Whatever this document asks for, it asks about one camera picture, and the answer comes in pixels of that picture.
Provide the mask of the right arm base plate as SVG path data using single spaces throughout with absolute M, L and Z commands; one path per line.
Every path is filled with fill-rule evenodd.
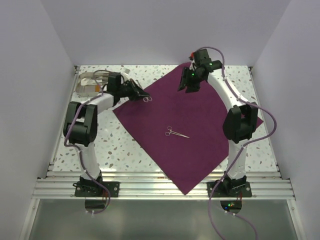
M 223 182 L 221 182 L 215 188 L 217 183 L 218 183 L 218 180 L 209 181 L 206 183 L 208 196 L 211 195 L 212 190 L 214 190 L 212 194 L 213 198 L 237 198 L 237 197 L 251 198 L 253 196 L 251 185 L 248 181 L 245 184 L 237 187 L 227 186 L 226 184 L 223 184 Z

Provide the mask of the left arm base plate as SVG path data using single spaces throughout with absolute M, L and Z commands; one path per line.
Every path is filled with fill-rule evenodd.
M 118 181 L 103 181 L 100 184 L 103 187 L 93 181 L 73 183 L 72 186 L 75 187 L 74 196 L 84 198 L 117 198 L 119 196 L 120 183 Z

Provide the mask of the small scissors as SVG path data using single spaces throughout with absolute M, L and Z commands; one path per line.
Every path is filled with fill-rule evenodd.
M 108 78 L 109 77 L 109 73 L 110 71 L 109 70 L 96 70 L 93 72 L 93 75 L 92 77 L 93 78 Z

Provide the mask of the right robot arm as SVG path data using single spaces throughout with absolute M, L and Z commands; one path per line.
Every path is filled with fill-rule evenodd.
M 200 90 L 200 83 L 206 81 L 218 94 L 227 110 L 222 125 L 228 140 L 228 164 L 221 180 L 214 184 L 213 192 L 235 196 L 246 186 L 245 145 L 257 128 L 258 107 L 242 99 L 240 92 L 225 74 L 225 60 L 213 61 L 206 47 L 201 47 L 189 57 L 191 64 L 181 74 L 178 90 L 193 93 Z

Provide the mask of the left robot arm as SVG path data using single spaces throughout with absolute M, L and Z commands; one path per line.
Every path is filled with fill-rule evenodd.
M 89 73 L 88 78 L 94 81 L 98 94 L 84 102 L 68 104 L 63 135 L 64 146 L 78 150 L 82 174 L 75 187 L 96 197 L 107 191 L 95 152 L 98 115 L 113 108 L 122 98 L 130 101 L 152 98 L 126 72 L 96 70 Z

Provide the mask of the hemostat clamp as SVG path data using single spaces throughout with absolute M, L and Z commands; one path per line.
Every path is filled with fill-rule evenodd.
M 171 135 L 176 135 L 176 136 L 180 136 L 180 137 L 183 137 L 183 138 L 187 138 L 189 139 L 190 137 L 187 136 L 187 135 L 184 135 L 182 133 L 179 133 L 179 132 L 176 132 L 176 131 L 173 131 L 173 128 L 171 126 L 168 126 L 167 127 L 167 131 L 164 133 L 165 136 L 169 137 Z

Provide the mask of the metal scissors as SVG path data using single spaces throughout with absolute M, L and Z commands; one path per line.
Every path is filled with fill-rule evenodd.
M 151 102 L 152 100 L 153 100 L 153 99 L 152 99 L 150 96 L 143 98 L 143 101 L 144 101 L 145 103 Z

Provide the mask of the white suture packet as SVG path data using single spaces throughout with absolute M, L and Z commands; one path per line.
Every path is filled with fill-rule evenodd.
M 89 77 L 86 77 L 80 80 L 81 86 L 95 86 L 96 84 L 97 84 L 97 81 Z

